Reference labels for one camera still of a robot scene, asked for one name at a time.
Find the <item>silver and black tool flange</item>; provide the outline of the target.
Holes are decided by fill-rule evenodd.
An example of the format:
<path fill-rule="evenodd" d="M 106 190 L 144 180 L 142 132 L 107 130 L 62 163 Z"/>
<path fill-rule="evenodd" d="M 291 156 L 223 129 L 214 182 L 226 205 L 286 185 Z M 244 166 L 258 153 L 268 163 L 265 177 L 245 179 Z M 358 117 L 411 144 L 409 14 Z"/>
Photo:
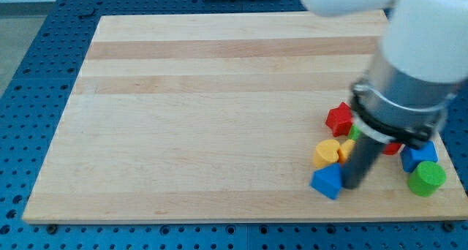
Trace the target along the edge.
<path fill-rule="evenodd" d="M 444 124 L 460 85 L 411 76 L 378 50 L 363 77 L 351 86 L 351 108 L 367 137 L 421 148 Z"/>

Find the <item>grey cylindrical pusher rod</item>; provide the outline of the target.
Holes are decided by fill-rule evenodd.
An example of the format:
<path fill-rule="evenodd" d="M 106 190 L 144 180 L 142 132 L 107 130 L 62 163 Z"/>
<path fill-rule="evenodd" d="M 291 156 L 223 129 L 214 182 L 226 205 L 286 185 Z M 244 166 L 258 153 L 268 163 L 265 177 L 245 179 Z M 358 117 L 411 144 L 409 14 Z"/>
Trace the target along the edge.
<path fill-rule="evenodd" d="M 341 168 L 342 186 L 345 189 L 357 189 L 385 146 L 386 143 L 361 133 L 355 147 Z"/>

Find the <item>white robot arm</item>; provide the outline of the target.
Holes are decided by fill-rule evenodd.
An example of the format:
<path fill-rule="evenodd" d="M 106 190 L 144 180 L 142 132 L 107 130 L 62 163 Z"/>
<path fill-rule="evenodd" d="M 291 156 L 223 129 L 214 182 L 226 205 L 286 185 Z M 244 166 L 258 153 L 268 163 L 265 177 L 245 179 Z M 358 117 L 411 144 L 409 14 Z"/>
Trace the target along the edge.
<path fill-rule="evenodd" d="M 301 0 L 316 15 L 389 9 L 390 21 L 350 107 L 360 130 L 341 172 L 360 186 L 389 143 L 423 147 L 443 126 L 449 103 L 467 81 L 467 0 Z"/>

